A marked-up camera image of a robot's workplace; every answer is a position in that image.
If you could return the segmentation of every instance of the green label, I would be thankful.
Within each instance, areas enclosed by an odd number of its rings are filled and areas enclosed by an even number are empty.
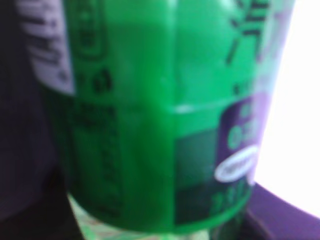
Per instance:
[[[293,0],[42,0],[48,36],[32,2],[31,61],[84,209],[151,233],[243,209]]]

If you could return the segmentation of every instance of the green bottle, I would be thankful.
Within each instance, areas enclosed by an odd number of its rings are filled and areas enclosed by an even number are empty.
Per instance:
[[[16,0],[69,193],[208,232],[246,205],[294,0]]]
[[[112,227],[88,214],[69,194],[73,214],[86,240],[239,240],[245,209],[231,220],[212,229],[190,234],[134,232]]]

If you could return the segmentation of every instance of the barcode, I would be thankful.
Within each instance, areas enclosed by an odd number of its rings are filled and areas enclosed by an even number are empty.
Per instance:
[[[16,0],[16,6],[36,77],[53,90],[74,95],[62,0]]]

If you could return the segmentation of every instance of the white oval logo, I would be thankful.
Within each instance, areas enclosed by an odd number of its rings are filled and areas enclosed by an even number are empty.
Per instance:
[[[257,161],[259,148],[248,146],[228,157],[218,165],[214,177],[221,183],[231,183],[245,176]]]

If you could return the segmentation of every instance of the bright white background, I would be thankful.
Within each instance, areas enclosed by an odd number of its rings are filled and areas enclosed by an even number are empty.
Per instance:
[[[320,0],[297,0],[256,181],[320,218]]]

